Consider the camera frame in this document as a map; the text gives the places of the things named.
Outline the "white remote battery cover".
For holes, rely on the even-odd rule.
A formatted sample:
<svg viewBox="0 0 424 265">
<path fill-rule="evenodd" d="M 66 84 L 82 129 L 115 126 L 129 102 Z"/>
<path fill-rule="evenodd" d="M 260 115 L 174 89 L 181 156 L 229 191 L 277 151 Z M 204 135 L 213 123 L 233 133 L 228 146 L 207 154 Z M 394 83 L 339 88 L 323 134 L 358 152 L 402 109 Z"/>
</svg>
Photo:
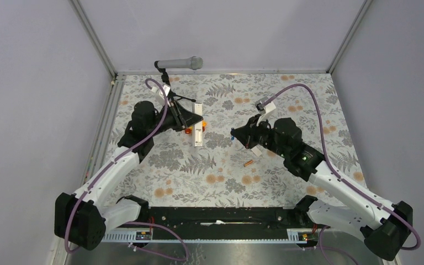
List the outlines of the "white remote battery cover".
<svg viewBox="0 0 424 265">
<path fill-rule="evenodd" d="M 255 156 L 257 156 L 257 157 L 262 156 L 262 151 L 259 149 L 259 147 L 258 147 L 258 146 L 254 146 L 254 147 L 253 147 L 253 148 L 251 148 L 250 150 L 253 152 L 253 154 L 254 154 Z"/>
</svg>

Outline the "white remote control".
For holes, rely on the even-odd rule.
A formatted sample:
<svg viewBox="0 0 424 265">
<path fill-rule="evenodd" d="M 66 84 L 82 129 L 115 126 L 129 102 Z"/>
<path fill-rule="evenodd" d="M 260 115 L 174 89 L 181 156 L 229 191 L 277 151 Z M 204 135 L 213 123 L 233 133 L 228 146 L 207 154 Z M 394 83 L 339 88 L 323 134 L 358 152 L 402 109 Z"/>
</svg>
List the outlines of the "white remote control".
<svg viewBox="0 0 424 265">
<path fill-rule="evenodd" d="M 201 103 L 194 103 L 193 104 L 193 113 L 199 114 L 199 115 L 202 116 L 203 105 Z M 194 140 L 194 147 L 202 147 L 203 146 L 202 122 L 199 122 L 199 123 L 194 125 L 193 140 Z"/>
</svg>

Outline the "orange battery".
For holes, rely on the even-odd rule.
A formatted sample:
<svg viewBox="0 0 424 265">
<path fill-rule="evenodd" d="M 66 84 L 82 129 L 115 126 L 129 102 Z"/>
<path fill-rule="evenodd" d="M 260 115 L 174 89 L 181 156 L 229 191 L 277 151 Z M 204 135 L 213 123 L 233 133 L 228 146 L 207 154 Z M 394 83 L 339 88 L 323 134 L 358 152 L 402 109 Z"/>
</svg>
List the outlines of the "orange battery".
<svg viewBox="0 0 424 265">
<path fill-rule="evenodd" d="M 251 164 L 253 164 L 254 163 L 254 160 L 249 160 L 249 161 L 247 161 L 243 166 L 244 167 L 247 167 L 247 166 L 249 166 L 249 165 L 251 165 Z"/>
</svg>

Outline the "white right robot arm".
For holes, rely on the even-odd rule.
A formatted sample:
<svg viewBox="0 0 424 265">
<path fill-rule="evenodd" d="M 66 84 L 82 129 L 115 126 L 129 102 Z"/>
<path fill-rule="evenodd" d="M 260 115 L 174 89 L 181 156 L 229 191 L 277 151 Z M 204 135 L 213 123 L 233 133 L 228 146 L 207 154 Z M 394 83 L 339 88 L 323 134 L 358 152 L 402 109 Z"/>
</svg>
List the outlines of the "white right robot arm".
<svg viewBox="0 0 424 265">
<path fill-rule="evenodd" d="M 260 145 L 279 155 L 292 175 L 323 188 L 343 203 L 330 206 L 305 196 L 294 213 L 299 226 L 317 223 L 343 231 L 387 261 L 396 258 L 411 235 L 411 205 L 405 201 L 393 203 L 345 176 L 323 153 L 302 140 L 302 131 L 291 118 L 281 118 L 270 125 L 254 116 L 246 125 L 231 129 L 231 135 L 246 149 Z"/>
</svg>

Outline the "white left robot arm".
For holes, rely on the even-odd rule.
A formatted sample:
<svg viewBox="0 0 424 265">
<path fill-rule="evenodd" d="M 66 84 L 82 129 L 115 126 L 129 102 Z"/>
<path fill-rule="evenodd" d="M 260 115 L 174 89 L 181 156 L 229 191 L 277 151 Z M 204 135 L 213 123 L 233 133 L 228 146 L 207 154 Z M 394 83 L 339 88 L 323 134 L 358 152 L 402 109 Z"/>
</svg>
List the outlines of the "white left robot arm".
<svg viewBox="0 0 424 265">
<path fill-rule="evenodd" d="M 146 158 L 153 137 L 167 130 L 182 131 L 201 124 L 203 117 L 175 100 L 161 110 L 152 102 L 135 104 L 131 119 L 108 162 L 72 194 L 61 193 L 55 201 L 54 233 L 86 250 L 95 249 L 104 235 L 128 222 L 142 227 L 151 220 L 148 201 L 133 195 L 114 205 L 103 205 L 125 177 Z"/>
</svg>

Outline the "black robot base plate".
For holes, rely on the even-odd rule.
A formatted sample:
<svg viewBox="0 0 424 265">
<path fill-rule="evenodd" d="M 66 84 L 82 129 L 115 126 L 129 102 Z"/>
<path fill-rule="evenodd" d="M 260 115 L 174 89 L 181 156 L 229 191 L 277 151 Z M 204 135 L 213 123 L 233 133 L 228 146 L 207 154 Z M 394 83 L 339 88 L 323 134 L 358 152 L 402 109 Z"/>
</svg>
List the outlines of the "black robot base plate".
<svg viewBox="0 0 424 265">
<path fill-rule="evenodd" d="M 260 229 L 304 229 L 318 232 L 323 228 L 310 220 L 303 207 L 172 207 L 150 206 L 145 200 L 140 203 L 140 213 L 125 228 L 138 228 L 145 222 L 147 228 L 163 229 L 178 237 L 176 231 L 198 230 L 200 227 L 235 228 L 256 227 Z"/>
</svg>

